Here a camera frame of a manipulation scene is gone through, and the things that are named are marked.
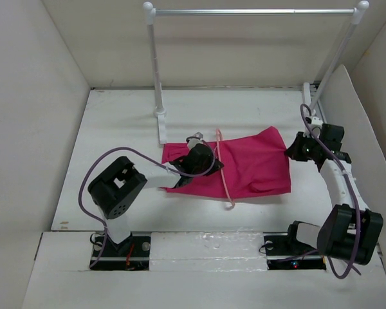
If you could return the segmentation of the pink trousers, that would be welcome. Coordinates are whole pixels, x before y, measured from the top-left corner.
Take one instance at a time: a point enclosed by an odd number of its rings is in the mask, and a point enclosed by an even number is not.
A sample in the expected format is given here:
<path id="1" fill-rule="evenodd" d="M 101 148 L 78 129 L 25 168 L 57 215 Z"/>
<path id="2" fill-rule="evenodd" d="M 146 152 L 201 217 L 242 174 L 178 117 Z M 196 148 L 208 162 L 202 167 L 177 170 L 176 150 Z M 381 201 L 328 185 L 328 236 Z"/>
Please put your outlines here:
<path id="1" fill-rule="evenodd" d="M 166 188 L 167 193 L 236 200 L 291 192 L 290 163 L 277 128 L 271 126 L 253 136 L 209 145 L 216 148 L 224 167 L 184 187 Z"/>

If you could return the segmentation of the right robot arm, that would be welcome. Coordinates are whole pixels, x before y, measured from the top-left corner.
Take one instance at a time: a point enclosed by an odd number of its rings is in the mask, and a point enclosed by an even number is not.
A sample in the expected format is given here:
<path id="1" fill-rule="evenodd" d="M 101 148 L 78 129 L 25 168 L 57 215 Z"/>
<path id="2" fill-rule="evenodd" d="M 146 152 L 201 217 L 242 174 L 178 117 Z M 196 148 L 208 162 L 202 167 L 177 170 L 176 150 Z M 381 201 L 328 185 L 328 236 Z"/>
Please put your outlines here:
<path id="1" fill-rule="evenodd" d="M 298 162 L 313 161 L 325 180 L 333 208 L 317 234 L 316 248 L 327 257 L 366 265 L 370 262 L 383 217 L 364 202 L 352 175 L 351 157 L 341 150 L 344 128 L 317 117 L 296 135 L 285 155 Z"/>

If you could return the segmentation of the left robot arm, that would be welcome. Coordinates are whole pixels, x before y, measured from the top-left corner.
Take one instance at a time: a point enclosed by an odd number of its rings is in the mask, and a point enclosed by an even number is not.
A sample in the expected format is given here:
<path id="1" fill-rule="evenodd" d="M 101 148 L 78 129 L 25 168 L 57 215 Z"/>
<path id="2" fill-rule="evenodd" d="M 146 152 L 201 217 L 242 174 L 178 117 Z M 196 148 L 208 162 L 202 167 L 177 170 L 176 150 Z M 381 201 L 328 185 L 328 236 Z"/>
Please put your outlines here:
<path id="1" fill-rule="evenodd" d="M 121 156 L 106 167 L 87 187 L 93 203 L 99 208 L 107 227 L 108 247 L 116 255 L 130 251 L 133 234 L 125 213 L 144 189 L 179 189 L 194 178 L 210 176 L 223 169 L 213 149 L 203 142 L 188 146 L 188 153 L 160 164 L 134 149 L 123 148 L 141 156 L 148 165 L 135 165 Z"/>

